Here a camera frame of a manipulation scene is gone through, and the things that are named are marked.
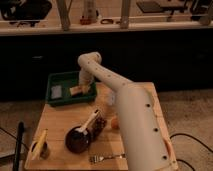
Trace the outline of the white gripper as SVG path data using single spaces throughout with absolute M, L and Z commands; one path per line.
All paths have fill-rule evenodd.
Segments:
M 79 72 L 79 86 L 82 88 L 83 92 L 88 92 L 91 84 L 94 81 L 92 74 L 87 72 L 85 69 L 81 69 Z

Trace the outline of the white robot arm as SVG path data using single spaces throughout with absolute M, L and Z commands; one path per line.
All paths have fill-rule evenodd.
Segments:
M 103 67 L 101 60 L 98 52 L 80 55 L 79 81 L 85 85 L 96 77 L 115 92 L 128 171 L 172 171 L 151 95 L 138 83 Z

